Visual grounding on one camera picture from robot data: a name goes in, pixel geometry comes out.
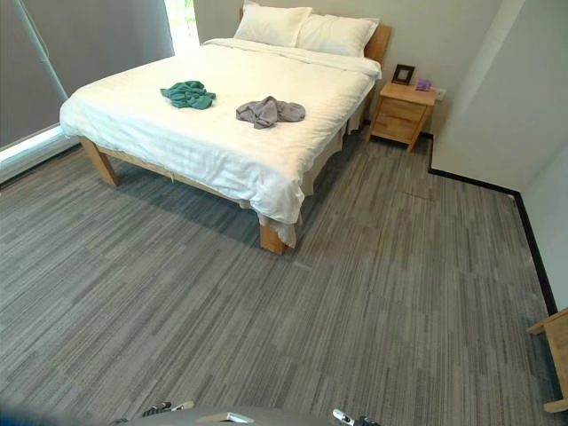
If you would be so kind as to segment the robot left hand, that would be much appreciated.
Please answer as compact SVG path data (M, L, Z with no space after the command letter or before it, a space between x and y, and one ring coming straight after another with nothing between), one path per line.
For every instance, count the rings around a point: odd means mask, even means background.
M191 408L194 408L194 402L192 400L189 400L189 401L177 404L177 405L173 405L170 401L163 401L161 403L158 403L154 406L150 406L149 408L147 408L147 410L143 412L142 416L148 417L148 416L151 416L151 415L168 413L168 412L175 412L175 411L186 410L186 409L191 409Z

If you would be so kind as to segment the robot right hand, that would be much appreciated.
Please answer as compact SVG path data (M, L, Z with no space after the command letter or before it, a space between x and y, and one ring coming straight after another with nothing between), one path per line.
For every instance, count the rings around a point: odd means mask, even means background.
M367 415L361 414L357 417L350 416L344 411L335 408L332 411L333 417L344 426L380 426L380 423L369 418Z

